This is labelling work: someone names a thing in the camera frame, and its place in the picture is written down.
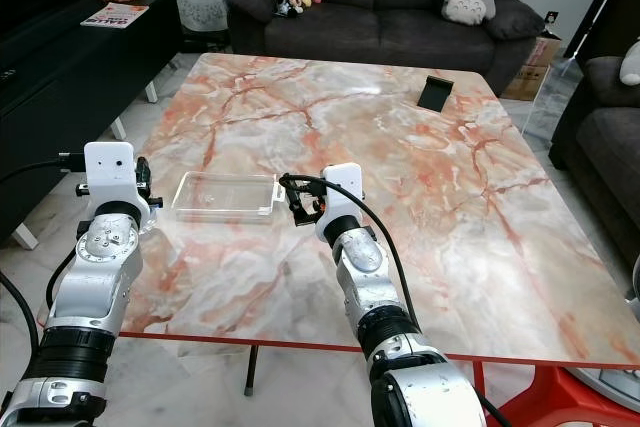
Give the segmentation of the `black TV cabinet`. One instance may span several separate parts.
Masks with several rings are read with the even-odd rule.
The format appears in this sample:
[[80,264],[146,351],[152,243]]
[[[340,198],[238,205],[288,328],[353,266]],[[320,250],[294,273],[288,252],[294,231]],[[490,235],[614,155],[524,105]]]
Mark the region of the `black TV cabinet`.
[[81,0],[72,28],[22,49],[0,42],[0,222],[9,234],[63,172],[60,153],[83,151],[177,55],[177,0],[141,0],[148,11],[128,28],[81,26],[105,6]]

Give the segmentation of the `clear plastic food container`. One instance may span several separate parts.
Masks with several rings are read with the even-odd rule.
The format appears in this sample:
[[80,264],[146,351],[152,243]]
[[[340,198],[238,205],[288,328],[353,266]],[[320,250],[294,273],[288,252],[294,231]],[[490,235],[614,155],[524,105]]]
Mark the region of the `clear plastic food container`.
[[189,171],[168,209],[180,221],[265,223],[284,202],[283,186],[271,175]]

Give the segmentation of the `red white magazine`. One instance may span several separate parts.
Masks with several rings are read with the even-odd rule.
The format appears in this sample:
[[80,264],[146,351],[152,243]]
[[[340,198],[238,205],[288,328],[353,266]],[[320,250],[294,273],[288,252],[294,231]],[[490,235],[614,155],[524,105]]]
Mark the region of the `red white magazine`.
[[146,5],[120,5],[120,3],[108,3],[97,11],[96,14],[87,17],[79,25],[86,28],[115,28],[124,29],[134,21],[140,19],[148,11]]

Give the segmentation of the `white lace covered side table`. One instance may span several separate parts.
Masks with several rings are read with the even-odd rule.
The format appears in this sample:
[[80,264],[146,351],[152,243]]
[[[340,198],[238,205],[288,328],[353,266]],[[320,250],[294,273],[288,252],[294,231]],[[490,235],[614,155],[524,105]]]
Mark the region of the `white lace covered side table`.
[[177,0],[180,25],[195,33],[215,33],[228,29],[225,0]]

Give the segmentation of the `small black phone stand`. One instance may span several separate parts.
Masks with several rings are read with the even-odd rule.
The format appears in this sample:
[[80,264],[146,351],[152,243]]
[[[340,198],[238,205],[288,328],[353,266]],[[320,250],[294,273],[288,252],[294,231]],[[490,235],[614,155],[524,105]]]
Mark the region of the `small black phone stand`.
[[442,112],[445,102],[451,97],[453,81],[428,75],[417,99],[416,106],[433,112]]

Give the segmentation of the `brown cardboard box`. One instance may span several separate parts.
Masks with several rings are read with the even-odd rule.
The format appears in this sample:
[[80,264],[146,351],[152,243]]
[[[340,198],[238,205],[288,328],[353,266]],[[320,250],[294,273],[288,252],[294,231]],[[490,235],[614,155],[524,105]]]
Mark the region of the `brown cardboard box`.
[[561,43],[562,39],[557,34],[544,30],[530,56],[500,97],[512,101],[534,101],[550,70],[550,63],[556,60]]

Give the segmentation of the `grey white Totoro plush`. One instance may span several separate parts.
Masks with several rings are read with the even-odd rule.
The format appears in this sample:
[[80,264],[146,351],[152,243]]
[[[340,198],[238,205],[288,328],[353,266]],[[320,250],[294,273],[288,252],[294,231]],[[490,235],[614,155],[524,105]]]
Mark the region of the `grey white Totoro plush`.
[[440,14],[445,20],[476,26],[493,20],[497,15],[495,0],[442,0]]

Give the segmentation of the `white cushion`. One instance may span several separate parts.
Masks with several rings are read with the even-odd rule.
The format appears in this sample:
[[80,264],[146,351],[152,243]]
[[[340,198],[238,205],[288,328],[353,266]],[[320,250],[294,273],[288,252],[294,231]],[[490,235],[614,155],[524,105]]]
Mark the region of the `white cushion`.
[[626,87],[640,87],[640,38],[636,39],[622,57],[617,78]]

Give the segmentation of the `red plastic stool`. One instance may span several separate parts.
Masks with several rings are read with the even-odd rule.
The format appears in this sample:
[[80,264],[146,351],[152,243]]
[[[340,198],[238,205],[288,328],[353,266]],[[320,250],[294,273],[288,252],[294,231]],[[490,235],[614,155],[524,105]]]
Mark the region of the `red plastic stool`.
[[640,427],[640,366],[591,369],[536,366],[527,389],[502,407],[486,404],[489,426]]

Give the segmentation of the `dark grey fabric sofa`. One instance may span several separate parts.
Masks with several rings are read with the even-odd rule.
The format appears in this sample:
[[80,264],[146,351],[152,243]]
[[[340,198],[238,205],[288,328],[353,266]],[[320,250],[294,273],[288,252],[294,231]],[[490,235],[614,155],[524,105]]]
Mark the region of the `dark grey fabric sofa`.
[[237,55],[479,72],[495,93],[516,78],[538,43],[543,16],[521,0],[495,0],[495,16],[452,23],[439,0],[321,0],[297,17],[275,0],[225,0]]

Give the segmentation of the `black metal table leg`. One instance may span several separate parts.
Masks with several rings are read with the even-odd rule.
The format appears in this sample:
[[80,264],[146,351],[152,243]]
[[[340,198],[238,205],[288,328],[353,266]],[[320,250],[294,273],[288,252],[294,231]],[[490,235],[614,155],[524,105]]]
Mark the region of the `black metal table leg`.
[[253,395],[253,387],[255,387],[257,363],[259,363],[259,346],[251,345],[250,357],[248,357],[246,372],[244,372],[243,395],[247,396],[247,398],[251,398],[251,396]]

